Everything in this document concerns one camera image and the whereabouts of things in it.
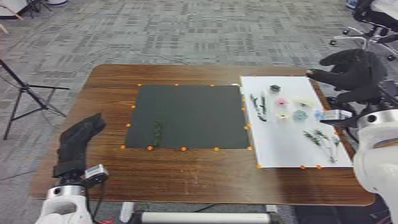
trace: small object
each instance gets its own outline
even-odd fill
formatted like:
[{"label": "small object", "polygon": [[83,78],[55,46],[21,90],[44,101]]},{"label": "small object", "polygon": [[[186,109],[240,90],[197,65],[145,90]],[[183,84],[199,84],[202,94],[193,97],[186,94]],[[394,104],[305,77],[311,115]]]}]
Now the small object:
[{"label": "small object", "polygon": [[300,105],[300,107],[312,107],[314,105],[314,102],[305,98],[295,99],[295,103]]},{"label": "small object", "polygon": [[158,147],[161,140],[161,122],[154,122],[154,128],[153,128],[153,147]]},{"label": "small object", "polygon": [[341,143],[339,138],[336,136],[332,136],[332,144],[336,147],[339,146],[339,143]]},{"label": "small object", "polygon": [[304,121],[307,119],[307,114],[302,110],[295,111],[293,118],[295,118],[296,121]]},{"label": "small object", "polygon": [[336,46],[336,43],[337,43],[336,40],[330,40],[328,45]]},{"label": "small object", "polygon": [[314,130],[314,135],[328,141],[328,137],[318,129]]},{"label": "small object", "polygon": [[316,121],[323,120],[323,112],[320,110],[314,110],[314,119]]},{"label": "small object", "polygon": [[286,104],[288,104],[286,99],[284,99],[284,98],[279,98],[279,99],[277,99],[277,106],[284,107]]},{"label": "small object", "polygon": [[289,116],[288,116],[286,113],[279,113],[279,114],[277,114],[277,118],[279,118],[280,120],[288,119],[288,117],[289,117]]},{"label": "small object", "polygon": [[270,91],[272,91],[273,93],[279,93],[279,92],[280,92],[280,86],[279,86],[279,85],[272,85],[272,86],[270,86]]},{"label": "small object", "polygon": [[254,109],[256,109],[256,112],[257,112],[257,118],[263,122],[266,122],[266,106],[264,106],[264,96],[263,96],[263,93],[261,93],[261,103],[263,105],[257,105],[257,98],[254,97],[254,95],[250,94],[250,100],[252,100],[252,105],[254,105]]},{"label": "small object", "polygon": [[305,131],[304,131],[304,136],[311,140],[311,142],[314,143],[314,145],[320,146],[320,139]]},{"label": "small object", "polygon": [[334,121],[334,120],[344,120],[346,118],[352,117],[352,112],[344,110],[325,110],[323,111],[323,118],[321,120],[325,121]]},{"label": "small object", "polygon": [[396,59],[396,56],[391,54],[391,55],[387,56],[387,60],[389,60],[389,61],[394,61],[394,59]]}]

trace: black cable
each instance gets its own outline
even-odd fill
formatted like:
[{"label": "black cable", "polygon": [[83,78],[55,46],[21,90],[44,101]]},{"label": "black cable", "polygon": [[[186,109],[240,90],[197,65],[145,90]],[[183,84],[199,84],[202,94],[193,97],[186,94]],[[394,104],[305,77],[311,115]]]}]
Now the black cable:
[{"label": "black cable", "polygon": [[218,205],[218,204],[211,204],[211,205],[208,205],[204,208],[200,208],[200,209],[195,210],[193,212],[202,212],[206,209],[209,209],[211,207],[215,207],[215,205]]},{"label": "black cable", "polygon": [[89,193],[89,188],[85,187],[85,207],[87,207],[87,212],[90,214],[90,220],[97,224],[99,222],[94,220],[94,216],[90,213],[90,193]]},{"label": "black cable", "polygon": [[30,170],[25,173],[19,173],[19,174],[12,175],[10,177],[1,178],[0,181],[9,180],[9,179],[12,179],[12,178],[19,177],[21,175],[25,175],[28,173],[33,173],[33,172],[35,172],[35,170]]},{"label": "black cable", "polygon": [[359,143],[357,137],[355,137],[353,134],[352,134],[350,127],[344,128],[344,131],[346,131],[346,134],[348,134],[348,136],[350,136],[353,142]]},{"label": "black cable", "polygon": [[99,200],[96,203],[96,209],[94,209],[94,214],[92,214],[92,220],[96,220],[96,213],[101,207],[101,203],[103,203],[103,196],[105,196],[105,182],[101,183],[101,195],[99,195]]}]

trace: black object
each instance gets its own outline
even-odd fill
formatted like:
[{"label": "black object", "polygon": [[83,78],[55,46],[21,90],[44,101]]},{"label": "black object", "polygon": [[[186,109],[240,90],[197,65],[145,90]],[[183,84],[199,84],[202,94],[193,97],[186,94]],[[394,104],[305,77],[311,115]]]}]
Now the black object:
[{"label": "black object", "polygon": [[336,98],[328,98],[332,109],[352,112],[353,108],[348,103],[357,102],[366,105],[360,113],[337,121],[323,123],[339,127],[357,127],[357,119],[369,113],[398,109],[398,87],[394,81],[385,80],[387,71],[375,53],[355,49],[344,50],[321,59],[323,66],[334,66],[330,72],[311,69],[307,77],[316,81],[330,84],[336,91],[346,90]]},{"label": "black object", "polygon": [[106,124],[97,113],[85,118],[60,134],[58,162],[53,167],[53,177],[60,178],[60,184],[80,182],[85,172],[85,149],[90,138],[103,131]]},{"label": "black object", "polygon": [[[9,124],[7,124],[7,129],[5,129],[5,133],[3,133],[3,140],[7,140],[7,137],[9,137],[9,130],[10,130],[10,126],[12,126],[12,122],[23,118],[25,116],[28,116],[33,112],[41,111],[41,110],[48,110],[51,111],[55,114],[58,114],[60,116],[65,117],[62,111],[57,109],[57,107],[49,104],[49,100],[51,100],[51,97],[53,97],[53,93],[55,93],[55,90],[57,89],[62,89],[62,90],[69,90],[69,88],[64,88],[64,87],[55,87],[55,86],[41,86],[41,85],[28,85],[16,73],[12,72],[5,62],[0,60],[0,66],[3,67],[19,87],[19,93],[17,93],[17,97],[16,97],[16,104],[14,104],[14,108],[12,108],[12,113],[10,113],[10,118],[9,118]],[[51,89],[51,92],[49,92],[49,95],[48,95],[48,98],[42,99],[41,96],[35,94],[32,88],[41,88],[41,89]],[[39,104],[39,108],[33,109],[30,112],[26,112],[25,114],[21,114],[19,116],[16,116],[16,110],[17,110],[17,105],[19,105],[19,100],[21,100],[21,94],[26,93],[28,96],[32,97],[35,103]]]},{"label": "black object", "polygon": [[247,148],[240,88],[142,86],[126,135],[128,148],[153,146],[156,123],[161,123],[161,148]]},{"label": "black object", "polygon": [[373,1],[375,0],[359,0],[357,7],[352,13],[353,19],[360,23],[371,25],[369,31],[362,32],[355,28],[348,27],[343,30],[343,35],[346,36],[339,36],[336,37],[336,39],[360,40],[364,50],[368,49],[369,43],[376,43],[378,46],[382,46],[391,52],[387,60],[392,61],[398,56],[398,51],[391,46],[387,46],[387,43],[392,43],[398,40],[396,33],[389,34],[389,31],[398,32],[398,20],[384,12],[371,10]]},{"label": "black object", "polygon": [[41,6],[44,6],[44,8],[48,9],[48,11],[51,11],[46,3],[42,2],[42,0],[26,0],[26,7],[28,7],[28,11],[30,11],[30,17],[33,18],[33,12],[39,13],[41,12]]},{"label": "black object", "polygon": [[382,36],[387,34],[387,29],[398,32],[398,21],[396,19],[382,12],[371,10],[371,3],[375,0],[359,0],[357,8],[353,10],[353,19],[373,25],[373,29],[368,35],[375,35],[376,29],[382,28]]},{"label": "black object", "polygon": [[391,223],[389,209],[378,195],[375,195],[373,204],[364,207],[295,206],[295,215],[298,224]]},{"label": "black object", "polygon": [[332,66],[330,72],[311,69],[307,77],[330,84],[336,91],[375,86],[387,77],[376,55],[362,49],[339,51],[320,60],[320,65]]}]

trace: green object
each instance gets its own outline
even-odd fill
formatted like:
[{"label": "green object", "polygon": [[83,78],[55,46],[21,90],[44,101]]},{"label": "green object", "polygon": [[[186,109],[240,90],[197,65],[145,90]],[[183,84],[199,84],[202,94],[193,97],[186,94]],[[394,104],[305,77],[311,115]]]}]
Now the green object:
[{"label": "green object", "polygon": [[153,147],[160,146],[161,141],[161,122],[154,122],[154,129],[153,129]]},{"label": "green object", "polygon": [[273,93],[279,93],[279,92],[280,92],[280,86],[279,86],[279,85],[272,85],[272,86],[270,86],[270,91],[272,91]]},{"label": "green object", "polygon": [[304,131],[304,136],[307,137],[314,145],[320,146],[320,139],[305,131]]},{"label": "green object", "polygon": [[332,137],[332,143],[334,143],[334,145],[337,147],[339,146],[339,143],[341,143],[341,140],[336,137]]},{"label": "green object", "polygon": [[330,141],[328,137],[318,129],[314,130],[314,135],[320,136],[320,138],[323,138],[327,141]]}]

